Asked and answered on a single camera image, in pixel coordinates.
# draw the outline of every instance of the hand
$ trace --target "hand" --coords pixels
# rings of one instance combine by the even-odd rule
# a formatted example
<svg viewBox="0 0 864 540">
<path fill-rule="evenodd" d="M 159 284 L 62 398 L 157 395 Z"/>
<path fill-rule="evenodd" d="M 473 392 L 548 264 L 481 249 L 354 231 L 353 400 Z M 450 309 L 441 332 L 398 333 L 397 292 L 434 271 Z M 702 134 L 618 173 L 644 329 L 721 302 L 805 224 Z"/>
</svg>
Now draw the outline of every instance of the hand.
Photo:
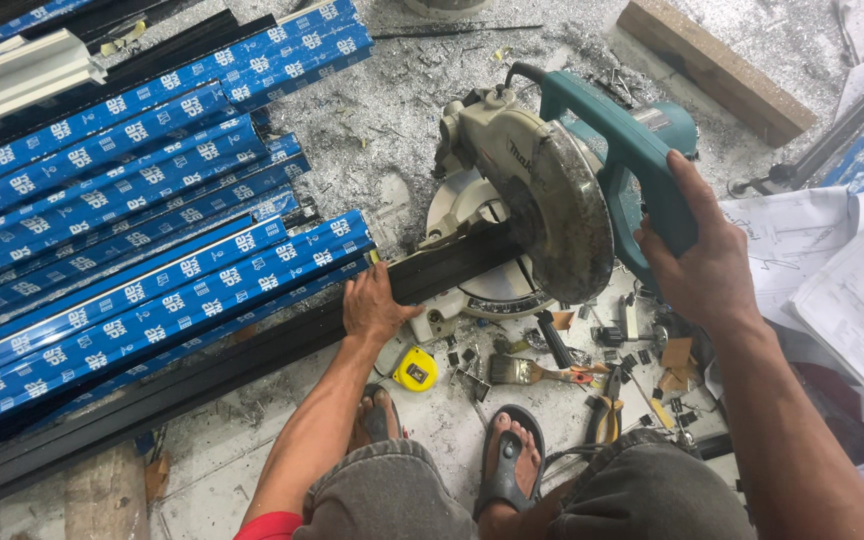
<svg viewBox="0 0 864 540">
<path fill-rule="evenodd" d="M 664 300 L 711 333 L 762 324 L 749 270 L 748 237 L 723 217 L 713 189 L 694 164 L 676 150 L 665 160 L 699 225 L 699 242 L 677 259 L 648 216 L 633 233 Z"/>
<path fill-rule="evenodd" d="M 426 310 L 424 305 L 399 305 L 392 299 L 388 268 L 388 262 L 380 261 L 345 282 L 342 324 L 350 337 L 385 345 L 402 323 Z"/>
</svg>

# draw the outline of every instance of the miter scale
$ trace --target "miter scale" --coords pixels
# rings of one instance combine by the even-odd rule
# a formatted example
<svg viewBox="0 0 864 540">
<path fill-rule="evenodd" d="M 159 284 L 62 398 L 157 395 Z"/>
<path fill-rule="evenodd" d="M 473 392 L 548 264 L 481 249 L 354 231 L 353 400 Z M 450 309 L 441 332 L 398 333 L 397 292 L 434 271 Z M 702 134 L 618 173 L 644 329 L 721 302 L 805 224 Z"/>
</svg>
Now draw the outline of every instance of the miter scale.
<svg viewBox="0 0 864 540">
<path fill-rule="evenodd" d="M 514 75 L 540 85 L 538 115 L 510 89 Z M 418 249 L 508 220 L 526 254 L 427 300 L 411 321 L 419 342 L 451 334 L 459 313 L 518 318 L 556 300 L 587 302 L 608 284 L 615 255 L 661 294 L 632 239 L 643 202 L 676 256 L 695 243 L 694 218 L 666 166 L 669 146 L 691 156 L 698 137 L 677 104 L 630 113 L 569 72 L 516 62 L 505 84 L 447 104 L 439 131 L 436 172 L 445 181 Z"/>
</svg>

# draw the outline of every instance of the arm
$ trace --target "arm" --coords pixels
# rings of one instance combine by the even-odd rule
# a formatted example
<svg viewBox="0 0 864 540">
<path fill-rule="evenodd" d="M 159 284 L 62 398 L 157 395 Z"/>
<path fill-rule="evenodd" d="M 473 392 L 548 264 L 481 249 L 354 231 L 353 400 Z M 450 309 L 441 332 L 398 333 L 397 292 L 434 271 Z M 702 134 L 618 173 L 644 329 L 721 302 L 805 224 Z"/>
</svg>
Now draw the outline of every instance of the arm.
<svg viewBox="0 0 864 540">
<path fill-rule="evenodd" d="M 379 262 L 345 283 L 346 336 L 271 446 L 243 526 L 269 512 L 302 514 L 306 491 L 346 454 L 355 410 L 379 351 L 402 323 L 425 309 L 392 299 L 387 267 Z"/>
<path fill-rule="evenodd" d="M 864 480 L 789 368 L 756 306 L 745 233 L 681 153 L 669 169 L 699 224 L 676 259 L 642 220 L 635 239 L 674 310 L 708 331 L 728 396 L 729 430 L 763 538 L 864 538 Z"/>
</svg>

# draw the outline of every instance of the red sleeve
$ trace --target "red sleeve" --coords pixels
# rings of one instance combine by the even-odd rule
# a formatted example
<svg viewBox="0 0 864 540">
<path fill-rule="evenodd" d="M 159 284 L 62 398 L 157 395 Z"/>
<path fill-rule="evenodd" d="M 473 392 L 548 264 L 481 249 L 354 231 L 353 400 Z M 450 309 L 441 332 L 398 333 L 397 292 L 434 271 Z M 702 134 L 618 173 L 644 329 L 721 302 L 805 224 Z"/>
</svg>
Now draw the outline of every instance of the red sleeve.
<svg viewBox="0 0 864 540">
<path fill-rule="evenodd" d="M 290 540 L 302 525 L 299 514 L 269 512 L 247 522 L 233 540 Z"/>
</svg>

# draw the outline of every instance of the tape measure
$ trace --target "tape measure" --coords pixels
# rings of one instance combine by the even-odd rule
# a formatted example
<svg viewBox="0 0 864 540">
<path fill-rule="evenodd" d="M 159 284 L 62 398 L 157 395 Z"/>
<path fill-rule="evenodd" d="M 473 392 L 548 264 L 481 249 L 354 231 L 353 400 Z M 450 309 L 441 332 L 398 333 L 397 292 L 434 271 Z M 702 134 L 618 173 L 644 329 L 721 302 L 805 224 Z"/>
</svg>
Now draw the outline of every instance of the tape measure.
<svg viewBox="0 0 864 540">
<path fill-rule="evenodd" d="M 435 358 L 419 347 L 409 349 L 398 363 L 391 378 L 413 392 L 425 392 L 439 377 L 439 366 Z"/>
</svg>

